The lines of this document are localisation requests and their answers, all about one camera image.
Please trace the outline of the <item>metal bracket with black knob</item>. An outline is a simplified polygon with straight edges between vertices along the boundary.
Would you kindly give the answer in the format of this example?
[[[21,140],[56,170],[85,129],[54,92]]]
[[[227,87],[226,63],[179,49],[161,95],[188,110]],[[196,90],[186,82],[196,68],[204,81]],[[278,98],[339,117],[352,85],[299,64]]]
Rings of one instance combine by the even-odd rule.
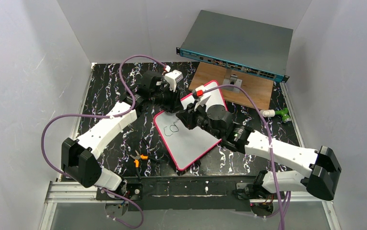
[[[240,87],[242,84],[242,79],[238,78],[231,69],[226,69],[225,77],[223,80],[223,85],[232,85],[232,87],[224,87],[225,90],[232,91],[235,93],[240,93]]]

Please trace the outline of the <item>grey blue network switch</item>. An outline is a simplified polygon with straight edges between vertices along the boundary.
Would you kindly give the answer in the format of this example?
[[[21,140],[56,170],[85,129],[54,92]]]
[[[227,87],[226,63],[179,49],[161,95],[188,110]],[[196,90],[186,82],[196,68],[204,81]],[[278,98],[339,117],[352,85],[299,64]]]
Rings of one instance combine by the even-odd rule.
[[[289,28],[201,10],[176,53],[285,83],[292,36]]]

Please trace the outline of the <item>aluminium frame rail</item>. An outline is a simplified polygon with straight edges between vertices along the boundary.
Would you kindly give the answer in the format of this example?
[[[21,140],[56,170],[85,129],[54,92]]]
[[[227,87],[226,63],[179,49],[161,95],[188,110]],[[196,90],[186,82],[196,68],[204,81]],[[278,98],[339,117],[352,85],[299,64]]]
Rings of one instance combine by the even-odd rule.
[[[53,214],[48,213],[57,203],[102,203],[96,199],[97,188],[84,188],[77,182],[50,182],[47,195],[45,198],[45,211],[47,217],[42,217],[40,226],[51,226]],[[307,192],[293,192],[291,196],[292,202],[321,202],[325,211],[327,222],[330,229],[340,230],[340,224],[337,219],[333,202],[322,201],[311,196]]]

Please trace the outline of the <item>pink framed whiteboard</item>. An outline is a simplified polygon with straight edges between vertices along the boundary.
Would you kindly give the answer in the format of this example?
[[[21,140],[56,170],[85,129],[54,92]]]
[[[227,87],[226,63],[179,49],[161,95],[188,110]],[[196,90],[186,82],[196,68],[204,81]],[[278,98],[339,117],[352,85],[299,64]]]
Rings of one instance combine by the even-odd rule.
[[[154,124],[179,171],[186,170],[220,142],[199,127],[187,129],[174,114],[165,111],[155,115]]]

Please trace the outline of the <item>wooden board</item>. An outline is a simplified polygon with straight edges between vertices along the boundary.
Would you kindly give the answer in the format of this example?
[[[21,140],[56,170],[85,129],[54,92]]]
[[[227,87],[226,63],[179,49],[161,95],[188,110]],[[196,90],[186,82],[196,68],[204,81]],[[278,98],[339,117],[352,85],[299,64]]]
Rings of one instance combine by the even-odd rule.
[[[195,75],[190,83],[189,89],[205,85],[206,83],[215,80],[219,85],[224,84],[227,69],[212,64],[206,64],[201,62],[195,72]],[[242,80],[241,88],[244,89],[247,94],[252,98],[258,109],[268,110],[271,102],[273,81],[259,78],[253,75],[241,73],[238,71],[231,71],[238,79]],[[224,99],[240,104],[246,107],[253,107],[251,102],[241,92],[233,92],[227,88],[222,88],[221,92]]]

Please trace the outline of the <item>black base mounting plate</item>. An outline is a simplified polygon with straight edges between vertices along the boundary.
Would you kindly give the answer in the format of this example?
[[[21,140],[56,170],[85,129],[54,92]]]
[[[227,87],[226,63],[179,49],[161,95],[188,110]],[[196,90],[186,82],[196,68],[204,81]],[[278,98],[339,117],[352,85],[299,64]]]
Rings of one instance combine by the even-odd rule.
[[[254,176],[128,177],[126,188],[143,210],[234,209],[247,211],[248,201],[238,199],[237,184],[250,184]]]

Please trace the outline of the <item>orange handled pliers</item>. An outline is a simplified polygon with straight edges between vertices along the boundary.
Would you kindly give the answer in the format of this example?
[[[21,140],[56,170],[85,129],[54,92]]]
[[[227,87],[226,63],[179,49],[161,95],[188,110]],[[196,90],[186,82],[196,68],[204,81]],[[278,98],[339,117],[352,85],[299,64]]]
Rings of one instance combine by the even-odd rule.
[[[155,157],[140,154],[137,150],[135,151],[135,154],[130,154],[130,157],[134,159],[135,172],[136,172],[136,176],[138,177],[138,180],[142,179],[140,172],[139,172],[139,166],[142,160],[151,160],[156,163],[160,163],[160,161],[157,160]]]

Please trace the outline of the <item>white green plastic pipe fitting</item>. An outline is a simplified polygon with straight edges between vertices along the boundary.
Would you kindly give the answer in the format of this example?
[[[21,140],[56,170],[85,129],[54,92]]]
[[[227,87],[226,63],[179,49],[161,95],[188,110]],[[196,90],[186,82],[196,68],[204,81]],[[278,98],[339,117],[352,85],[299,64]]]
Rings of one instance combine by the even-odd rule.
[[[273,109],[270,109],[270,110],[260,110],[260,113],[261,113],[261,115],[263,117],[266,117],[266,118],[280,116],[282,122],[284,122],[284,123],[288,123],[288,122],[291,121],[291,117],[288,114],[289,113],[289,110],[288,110],[287,107],[285,107],[283,110],[273,110]]]

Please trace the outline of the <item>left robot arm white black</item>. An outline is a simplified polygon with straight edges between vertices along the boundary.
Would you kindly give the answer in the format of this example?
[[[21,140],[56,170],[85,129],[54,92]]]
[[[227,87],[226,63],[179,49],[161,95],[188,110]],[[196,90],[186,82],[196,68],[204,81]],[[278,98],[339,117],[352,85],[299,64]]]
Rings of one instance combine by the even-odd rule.
[[[182,79],[183,74],[178,70],[165,75],[155,71],[144,73],[141,81],[131,89],[132,95],[117,102],[106,118],[76,139],[63,141],[61,169],[85,188],[97,186],[117,191],[126,180],[101,167],[97,160],[108,144],[148,107],[160,106],[169,113],[182,110],[181,90],[177,87]]]

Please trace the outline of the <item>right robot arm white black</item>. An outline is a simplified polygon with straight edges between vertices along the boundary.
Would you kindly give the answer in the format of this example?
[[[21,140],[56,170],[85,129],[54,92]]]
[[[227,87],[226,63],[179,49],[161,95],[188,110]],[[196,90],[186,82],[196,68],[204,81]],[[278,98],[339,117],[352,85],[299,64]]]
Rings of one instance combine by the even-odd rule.
[[[325,201],[334,199],[342,168],[331,148],[308,149],[270,138],[236,123],[220,104],[196,107],[190,103],[176,116],[187,129],[199,127],[233,152],[273,158],[276,163],[291,168],[286,172],[260,171],[247,190],[249,196],[299,191]]]

